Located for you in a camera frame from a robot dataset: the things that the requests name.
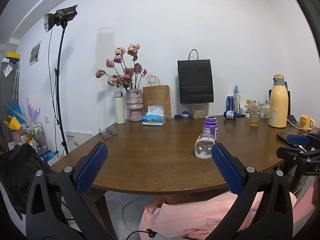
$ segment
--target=purple bottle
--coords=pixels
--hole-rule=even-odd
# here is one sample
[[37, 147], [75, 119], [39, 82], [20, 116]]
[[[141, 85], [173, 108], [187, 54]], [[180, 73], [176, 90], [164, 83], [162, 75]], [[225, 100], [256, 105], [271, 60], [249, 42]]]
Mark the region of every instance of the purple bottle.
[[211, 133], [214, 136], [214, 141], [218, 137], [218, 122], [214, 116], [208, 116], [204, 120], [203, 133]]

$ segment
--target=yellow box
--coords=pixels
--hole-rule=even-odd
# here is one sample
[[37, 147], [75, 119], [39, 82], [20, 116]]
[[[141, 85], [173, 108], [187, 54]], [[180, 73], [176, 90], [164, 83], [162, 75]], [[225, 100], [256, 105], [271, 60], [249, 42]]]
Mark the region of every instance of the yellow box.
[[20, 54], [8, 52], [7, 56], [5, 57], [14, 57], [14, 58], [20, 58]]

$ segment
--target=white thermos bottle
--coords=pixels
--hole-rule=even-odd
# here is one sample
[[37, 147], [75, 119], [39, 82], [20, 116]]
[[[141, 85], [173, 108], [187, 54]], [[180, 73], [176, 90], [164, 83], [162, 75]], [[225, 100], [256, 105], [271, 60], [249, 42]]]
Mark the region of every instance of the white thermos bottle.
[[117, 124], [125, 123], [122, 91], [115, 92]]

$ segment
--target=soda can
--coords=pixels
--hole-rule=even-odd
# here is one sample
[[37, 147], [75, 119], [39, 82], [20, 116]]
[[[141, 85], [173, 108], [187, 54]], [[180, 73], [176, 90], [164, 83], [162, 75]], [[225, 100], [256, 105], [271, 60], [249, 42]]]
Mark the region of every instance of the soda can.
[[226, 111], [233, 111], [233, 96], [228, 96], [227, 97]]

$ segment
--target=eyeglasses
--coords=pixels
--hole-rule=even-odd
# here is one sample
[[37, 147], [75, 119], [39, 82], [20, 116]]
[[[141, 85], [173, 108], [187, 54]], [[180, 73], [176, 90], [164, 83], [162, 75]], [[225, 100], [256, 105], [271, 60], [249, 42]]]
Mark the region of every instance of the eyeglasses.
[[118, 133], [117, 128], [111, 126], [109, 129], [103, 129], [102, 131], [99, 129], [99, 140], [108, 140], [111, 135], [116, 135]]

